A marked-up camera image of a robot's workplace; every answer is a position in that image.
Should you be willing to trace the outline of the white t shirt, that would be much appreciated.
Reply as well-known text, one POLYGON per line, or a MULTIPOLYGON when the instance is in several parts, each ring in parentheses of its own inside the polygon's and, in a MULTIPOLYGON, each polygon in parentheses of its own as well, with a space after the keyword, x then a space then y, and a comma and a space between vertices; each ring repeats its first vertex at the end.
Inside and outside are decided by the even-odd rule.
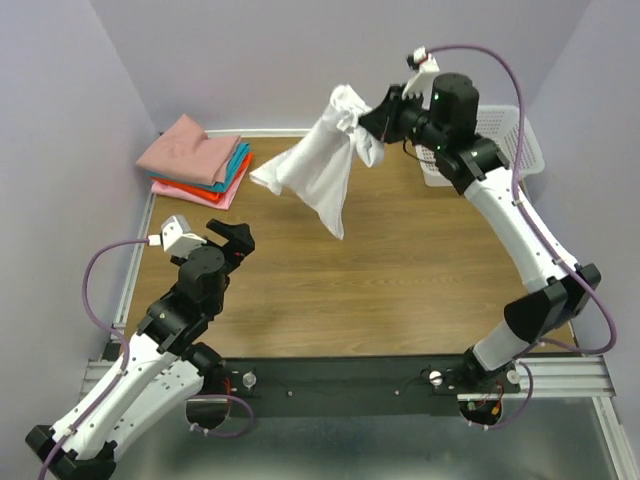
POLYGON ((335 238, 343 239, 342 211, 354 160, 373 167, 384 159, 383 144, 359 125, 370 111, 350 85, 336 86, 309 132, 251 171, 251 181, 275 195, 291 190, 335 238))

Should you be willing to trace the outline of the light pink folded shirt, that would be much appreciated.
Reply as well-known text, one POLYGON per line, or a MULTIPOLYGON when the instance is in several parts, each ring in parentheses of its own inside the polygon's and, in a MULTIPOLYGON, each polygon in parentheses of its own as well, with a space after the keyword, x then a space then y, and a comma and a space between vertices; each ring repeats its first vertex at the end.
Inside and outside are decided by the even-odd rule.
POLYGON ((202 190, 197 192, 196 187, 179 187, 176 182, 165 182, 162 179, 152 177, 151 190, 154 194, 196 203, 217 210, 229 210, 239 186, 245 177, 246 171, 236 175, 233 182, 225 192, 210 192, 202 190))

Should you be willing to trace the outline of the orange folded shirt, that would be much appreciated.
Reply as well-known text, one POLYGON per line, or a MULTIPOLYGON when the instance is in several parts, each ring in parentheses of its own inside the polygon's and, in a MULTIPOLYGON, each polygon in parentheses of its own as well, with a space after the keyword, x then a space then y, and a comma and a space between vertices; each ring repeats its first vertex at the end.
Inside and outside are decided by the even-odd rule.
POLYGON ((187 185, 186 183, 180 183, 180 182, 176 182, 168 179, 153 178, 153 180, 156 182, 159 182, 161 185, 187 192, 191 195, 194 195, 208 202, 219 203, 229 194, 229 192, 232 190, 233 187, 237 186, 241 182, 247 168, 249 167, 251 161, 253 160, 253 157, 254 157, 254 154, 252 152, 249 152, 245 155, 245 157, 242 160, 242 163, 238 167, 238 170, 234 174, 234 177, 232 178, 231 183, 229 184, 228 187, 226 187, 221 192, 208 190, 208 189, 205 189, 204 187, 191 186, 191 185, 187 185))

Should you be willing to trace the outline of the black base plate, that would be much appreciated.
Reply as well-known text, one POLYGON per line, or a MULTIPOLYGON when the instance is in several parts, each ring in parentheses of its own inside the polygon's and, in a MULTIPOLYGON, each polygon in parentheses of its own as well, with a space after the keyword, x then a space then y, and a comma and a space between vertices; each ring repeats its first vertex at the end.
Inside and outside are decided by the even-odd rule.
POLYGON ((519 392, 514 366, 472 383, 460 355, 230 358, 188 401, 186 417, 205 428, 226 418, 456 416, 495 423, 504 394, 519 392))

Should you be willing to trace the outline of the teal folded shirt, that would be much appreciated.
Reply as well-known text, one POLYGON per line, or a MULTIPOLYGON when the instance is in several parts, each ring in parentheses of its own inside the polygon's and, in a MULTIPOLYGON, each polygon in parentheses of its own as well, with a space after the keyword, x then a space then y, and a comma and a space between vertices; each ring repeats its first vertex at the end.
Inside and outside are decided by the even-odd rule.
POLYGON ((212 185, 206 185, 206 184, 198 184, 198 183, 192 183, 192 182, 186 182, 186 181, 183 181, 183 180, 178 180, 178 183, 186 184, 187 186, 190 186, 190 187, 201 188, 201 189, 204 189, 206 191, 210 191, 210 192, 214 192, 214 193, 226 192, 228 190, 228 188, 230 187, 230 185, 233 183, 236 175, 240 172, 241 165, 242 165, 243 161, 248 157, 249 153, 250 153, 250 145, 249 145, 249 143, 248 142, 241 142, 237 146, 234 154, 232 155, 231 159, 227 163, 227 165, 225 167, 225 171, 224 171, 225 178, 221 182, 216 181, 212 185))

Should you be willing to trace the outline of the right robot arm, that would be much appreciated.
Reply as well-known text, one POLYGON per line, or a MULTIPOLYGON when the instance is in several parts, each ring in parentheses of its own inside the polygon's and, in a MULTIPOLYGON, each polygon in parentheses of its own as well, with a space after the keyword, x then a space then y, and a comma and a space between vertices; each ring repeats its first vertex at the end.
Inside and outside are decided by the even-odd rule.
POLYGON ((411 141, 432 151, 435 166, 487 220, 506 248, 527 293, 507 304, 502 321, 470 347, 459 366, 445 375, 454 386, 485 390, 496 376, 542 337, 575 318, 601 274, 564 248, 550 253, 538 235, 546 230, 522 196, 500 147, 476 131, 479 92, 462 74, 438 75, 430 103, 405 98, 389 87, 379 106, 358 123, 384 143, 411 141))

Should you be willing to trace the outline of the white plastic basket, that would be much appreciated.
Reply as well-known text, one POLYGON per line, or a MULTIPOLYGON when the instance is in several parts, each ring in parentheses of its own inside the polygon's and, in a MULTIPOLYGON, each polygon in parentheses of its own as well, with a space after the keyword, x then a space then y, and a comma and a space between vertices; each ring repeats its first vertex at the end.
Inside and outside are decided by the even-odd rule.
MULTIPOLYGON (((509 163, 514 164, 519 128, 519 111, 513 105, 480 105, 477 116, 476 132, 492 139, 506 155, 509 163)), ((450 182, 442 176, 435 166, 434 154, 423 146, 415 147, 424 182, 428 187, 448 187, 450 182)), ((524 120, 524 137, 520 157, 519 180, 539 174, 545 168, 542 151, 533 129, 524 120)))

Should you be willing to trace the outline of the dusty pink folded shirt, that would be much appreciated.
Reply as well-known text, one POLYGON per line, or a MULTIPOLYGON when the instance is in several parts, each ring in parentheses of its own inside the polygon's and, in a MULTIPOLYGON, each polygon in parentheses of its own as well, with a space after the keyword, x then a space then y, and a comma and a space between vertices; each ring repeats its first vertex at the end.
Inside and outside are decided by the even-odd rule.
POLYGON ((240 141, 239 135, 209 137, 195 120, 183 114, 147 148, 136 166, 174 180, 212 186, 226 179, 240 141))

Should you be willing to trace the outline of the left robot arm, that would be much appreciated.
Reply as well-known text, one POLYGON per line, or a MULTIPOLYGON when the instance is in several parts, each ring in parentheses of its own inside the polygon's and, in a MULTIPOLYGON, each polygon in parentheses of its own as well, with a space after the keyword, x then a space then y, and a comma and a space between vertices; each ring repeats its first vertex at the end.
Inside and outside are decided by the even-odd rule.
POLYGON ((148 307, 131 338, 104 328, 121 342, 119 359, 68 413, 27 434, 27 445, 42 462, 40 478, 110 478, 140 435, 190 398, 238 405, 248 417, 242 429, 252 428, 254 411, 234 393, 225 360, 198 339, 222 312, 230 275, 255 241, 246 223, 212 219, 206 227, 224 244, 193 233, 181 215, 169 217, 159 233, 137 239, 169 255, 177 280, 148 307))

